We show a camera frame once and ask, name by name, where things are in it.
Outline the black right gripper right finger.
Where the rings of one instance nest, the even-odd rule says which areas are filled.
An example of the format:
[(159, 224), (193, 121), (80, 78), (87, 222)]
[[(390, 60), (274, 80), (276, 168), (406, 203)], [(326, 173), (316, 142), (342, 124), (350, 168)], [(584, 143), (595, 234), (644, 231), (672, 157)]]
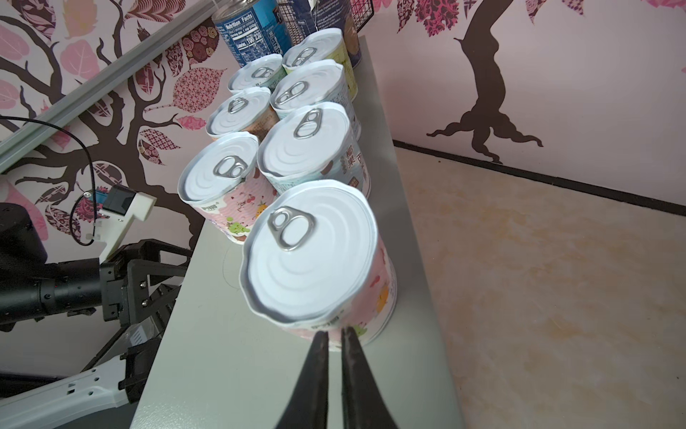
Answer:
[(398, 426), (384, 403), (353, 327), (341, 331), (341, 345), (344, 427), (396, 429)]

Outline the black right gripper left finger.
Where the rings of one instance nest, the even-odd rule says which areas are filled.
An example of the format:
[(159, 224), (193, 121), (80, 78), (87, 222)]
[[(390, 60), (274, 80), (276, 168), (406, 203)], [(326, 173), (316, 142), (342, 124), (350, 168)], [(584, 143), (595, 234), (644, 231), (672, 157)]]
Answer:
[(312, 340), (294, 391), (276, 428), (326, 428), (329, 391), (329, 334)]

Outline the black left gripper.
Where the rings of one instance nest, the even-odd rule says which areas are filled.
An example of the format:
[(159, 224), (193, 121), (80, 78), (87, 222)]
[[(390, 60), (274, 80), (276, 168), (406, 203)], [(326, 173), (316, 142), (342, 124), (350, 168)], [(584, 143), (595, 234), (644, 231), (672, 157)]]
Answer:
[(100, 264), (104, 320), (122, 327), (142, 322), (157, 308), (150, 288), (173, 277), (184, 277), (192, 251), (159, 240), (125, 245)]

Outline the pink label small can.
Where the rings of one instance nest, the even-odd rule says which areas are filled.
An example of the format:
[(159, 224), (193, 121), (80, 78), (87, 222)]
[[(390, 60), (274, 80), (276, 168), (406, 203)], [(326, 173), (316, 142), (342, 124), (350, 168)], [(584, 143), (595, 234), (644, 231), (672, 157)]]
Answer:
[(232, 132), (202, 149), (184, 168), (178, 195), (239, 245), (279, 193), (257, 166), (259, 140)]

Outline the pink floral small can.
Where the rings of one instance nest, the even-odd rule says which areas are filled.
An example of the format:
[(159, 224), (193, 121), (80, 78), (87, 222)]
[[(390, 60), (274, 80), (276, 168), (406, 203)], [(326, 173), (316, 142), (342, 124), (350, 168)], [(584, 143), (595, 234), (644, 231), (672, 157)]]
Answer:
[(362, 344), (375, 340), (398, 298), (366, 196), (334, 180), (289, 189), (259, 216), (244, 244), (239, 285), (254, 314), (307, 341), (328, 332), (331, 350), (340, 350), (347, 327)]

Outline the orange label small can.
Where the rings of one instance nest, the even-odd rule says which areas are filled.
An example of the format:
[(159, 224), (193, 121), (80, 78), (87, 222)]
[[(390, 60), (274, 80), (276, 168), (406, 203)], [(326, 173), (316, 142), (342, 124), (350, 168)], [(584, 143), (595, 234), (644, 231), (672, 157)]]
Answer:
[(271, 95), (269, 89), (261, 87), (239, 91), (211, 114), (205, 131), (212, 140), (232, 132), (248, 132), (262, 141), (280, 121), (271, 106)]

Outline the pale blue small can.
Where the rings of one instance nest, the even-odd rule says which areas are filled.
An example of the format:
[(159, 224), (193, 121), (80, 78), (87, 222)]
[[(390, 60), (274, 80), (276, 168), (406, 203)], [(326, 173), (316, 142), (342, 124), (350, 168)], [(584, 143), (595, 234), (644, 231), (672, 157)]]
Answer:
[(371, 177), (342, 105), (323, 102), (291, 112), (269, 130), (257, 164), (282, 194), (318, 180), (336, 180), (371, 194)]

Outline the teal label small can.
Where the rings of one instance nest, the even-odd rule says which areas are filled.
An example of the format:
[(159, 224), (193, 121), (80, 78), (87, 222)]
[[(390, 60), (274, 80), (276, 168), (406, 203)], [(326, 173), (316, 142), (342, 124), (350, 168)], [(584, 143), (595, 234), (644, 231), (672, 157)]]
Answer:
[(228, 90), (232, 94), (253, 87), (274, 91), (287, 75), (282, 66), (282, 60), (282, 55), (271, 54), (247, 63), (232, 75), (227, 86)]

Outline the blue white label can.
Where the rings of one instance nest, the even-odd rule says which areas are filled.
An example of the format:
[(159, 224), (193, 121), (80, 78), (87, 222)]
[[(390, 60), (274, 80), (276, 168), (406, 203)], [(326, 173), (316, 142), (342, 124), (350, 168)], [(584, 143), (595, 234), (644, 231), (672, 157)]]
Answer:
[(292, 47), (276, 0), (226, 1), (212, 21), (240, 67)]

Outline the light green small can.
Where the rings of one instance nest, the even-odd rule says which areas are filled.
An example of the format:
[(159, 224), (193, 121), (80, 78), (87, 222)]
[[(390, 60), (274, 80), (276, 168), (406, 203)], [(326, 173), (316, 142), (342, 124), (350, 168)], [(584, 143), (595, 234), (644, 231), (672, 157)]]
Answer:
[(307, 36), (287, 51), (283, 57), (282, 66), (287, 73), (292, 73), (298, 67), (326, 59), (333, 60), (344, 67), (348, 93), (350, 99), (354, 101), (358, 94), (357, 80), (341, 29), (318, 30)]

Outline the dark blue tall can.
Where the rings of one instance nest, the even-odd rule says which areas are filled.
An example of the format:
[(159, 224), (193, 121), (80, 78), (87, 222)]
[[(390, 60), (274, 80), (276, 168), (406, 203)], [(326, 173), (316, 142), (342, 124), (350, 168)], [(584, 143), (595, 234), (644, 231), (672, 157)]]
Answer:
[(352, 67), (360, 63), (362, 52), (350, 1), (278, 0), (277, 5), (293, 46), (319, 30), (338, 28), (343, 32)]

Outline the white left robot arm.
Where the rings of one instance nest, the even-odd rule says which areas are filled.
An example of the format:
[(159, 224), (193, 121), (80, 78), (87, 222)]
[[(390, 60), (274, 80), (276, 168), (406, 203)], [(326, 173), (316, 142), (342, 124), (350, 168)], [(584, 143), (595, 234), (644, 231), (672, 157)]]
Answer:
[(191, 251), (158, 240), (51, 263), (26, 207), (1, 207), (1, 425), (57, 428), (137, 403)]

